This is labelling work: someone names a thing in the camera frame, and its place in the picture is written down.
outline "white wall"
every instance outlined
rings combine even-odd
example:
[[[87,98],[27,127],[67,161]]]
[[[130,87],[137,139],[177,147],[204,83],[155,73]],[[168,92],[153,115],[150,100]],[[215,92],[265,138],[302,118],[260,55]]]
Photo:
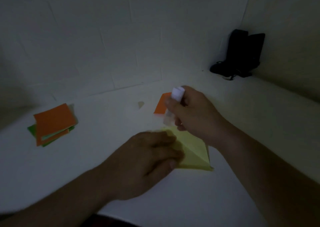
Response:
[[[320,102],[319,0],[249,0],[242,28],[266,33],[254,74]]]
[[[66,101],[224,59],[247,0],[0,0],[0,107]]]

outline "pair of black boots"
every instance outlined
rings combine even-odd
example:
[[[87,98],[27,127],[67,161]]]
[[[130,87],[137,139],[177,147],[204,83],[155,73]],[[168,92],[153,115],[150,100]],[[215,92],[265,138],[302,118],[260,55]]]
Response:
[[[259,60],[264,38],[265,34],[248,36],[248,31],[234,30],[229,38],[226,60],[218,61],[210,67],[210,71],[220,74],[230,81],[236,75],[252,76],[250,71],[260,65]]]

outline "orange paper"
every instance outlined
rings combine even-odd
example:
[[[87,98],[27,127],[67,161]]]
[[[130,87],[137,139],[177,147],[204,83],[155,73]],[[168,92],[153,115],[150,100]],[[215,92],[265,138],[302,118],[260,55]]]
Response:
[[[36,120],[37,145],[45,144],[47,140],[53,140],[69,133],[68,128],[76,124],[76,119],[66,103],[48,111],[35,114],[34,118]],[[48,139],[42,140],[43,136],[54,134],[56,132],[59,133]]]
[[[158,102],[157,107],[155,108],[154,114],[165,114],[166,112],[166,105],[165,105],[165,100],[171,96],[171,92],[167,92],[162,94],[160,97],[160,100]]]

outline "glue stick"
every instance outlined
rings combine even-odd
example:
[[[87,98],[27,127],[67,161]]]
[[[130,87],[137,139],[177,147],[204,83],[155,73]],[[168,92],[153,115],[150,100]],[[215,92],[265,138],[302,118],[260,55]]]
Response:
[[[172,89],[171,98],[173,98],[174,100],[180,103],[182,100],[184,91],[185,90],[183,87],[174,87]],[[164,114],[163,123],[165,125],[170,126],[173,121],[174,121],[174,114],[167,109]]]

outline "tabletop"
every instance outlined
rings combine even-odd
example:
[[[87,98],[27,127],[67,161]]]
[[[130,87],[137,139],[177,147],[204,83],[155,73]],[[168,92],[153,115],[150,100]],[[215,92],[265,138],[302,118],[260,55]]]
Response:
[[[33,114],[64,102],[14,110],[0,120],[0,213],[25,208],[105,160],[132,135],[163,126],[160,96],[187,84],[202,91],[231,123],[320,182],[320,105],[255,77],[227,81],[204,71],[66,102],[78,124],[45,148],[27,131]],[[144,105],[139,109],[138,102]],[[144,195],[99,213],[139,226],[266,226],[222,155],[213,172],[176,169]]]

